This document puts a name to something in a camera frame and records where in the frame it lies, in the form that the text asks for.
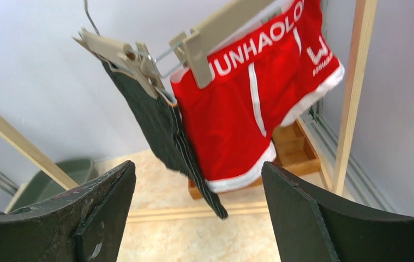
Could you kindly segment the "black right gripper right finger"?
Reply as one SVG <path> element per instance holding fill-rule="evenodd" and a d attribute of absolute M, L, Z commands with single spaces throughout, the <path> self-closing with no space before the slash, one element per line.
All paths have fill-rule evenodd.
<path fill-rule="evenodd" d="M 347 200 L 271 162 L 262 179 L 281 261 L 414 261 L 414 217 Z"/>

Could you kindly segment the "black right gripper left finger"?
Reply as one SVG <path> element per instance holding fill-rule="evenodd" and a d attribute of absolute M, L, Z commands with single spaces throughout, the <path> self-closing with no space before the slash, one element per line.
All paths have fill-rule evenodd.
<path fill-rule="evenodd" d="M 0 261 L 116 261 L 135 183 L 127 160 L 76 188 L 0 212 Z"/>

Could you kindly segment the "black striped garment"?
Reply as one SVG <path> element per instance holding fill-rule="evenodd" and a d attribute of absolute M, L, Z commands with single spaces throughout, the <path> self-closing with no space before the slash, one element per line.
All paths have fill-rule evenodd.
<path fill-rule="evenodd" d="M 218 195 L 206 183 L 196 153 L 185 131 L 176 99 L 157 88 L 152 98 L 140 83 L 111 62 L 102 65 L 112 82 L 127 101 L 152 152 L 168 169 L 191 179 L 206 203 L 221 218 L 229 215 Z"/>

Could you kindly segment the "red underwear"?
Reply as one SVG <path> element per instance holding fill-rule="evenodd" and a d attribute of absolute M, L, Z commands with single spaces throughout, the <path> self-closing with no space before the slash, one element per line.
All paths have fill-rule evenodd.
<path fill-rule="evenodd" d="M 322 35 L 320 1 L 286 1 L 275 18 L 208 56 L 198 88 L 180 69 L 170 83 L 205 181 L 215 193 L 246 187 L 276 158 L 272 133 L 333 89 L 344 67 Z"/>

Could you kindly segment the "beige clip hanger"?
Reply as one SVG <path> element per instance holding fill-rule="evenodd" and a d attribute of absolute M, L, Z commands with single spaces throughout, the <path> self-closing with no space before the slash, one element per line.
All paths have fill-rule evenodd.
<path fill-rule="evenodd" d="M 234 34 L 244 24 L 271 5 L 272 1 L 236 0 L 230 1 L 190 30 L 190 35 L 181 32 L 170 42 L 170 49 L 157 57 L 163 59 L 175 53 L 179 67 L 189 67 L 198 88 L 207 87 L 213 80 L 207 59 L 208 53 Z"/>
<path fill-rule="evenodd" d="M 79 37 L 73 39 L 95 57 L 111 63 L 117 71 L 135 79 L 151 98 L 157 99 L 162 95 L 167 101 L 175 104 L 176 99 L 165 91 L 162 82 L 162 78 L 170 76 L 172 72 L 162 74 L 157 68 L 158 62 L 174 52 L 173 48 L 158 56 L 152 56 L 145 43 L 136 42 L 136 48 L 133 49 L 129 43 L 103 37 L 89 14 L 87 1 L 83 1 L 83 8 L 94 32 L 82 28 Z"/>

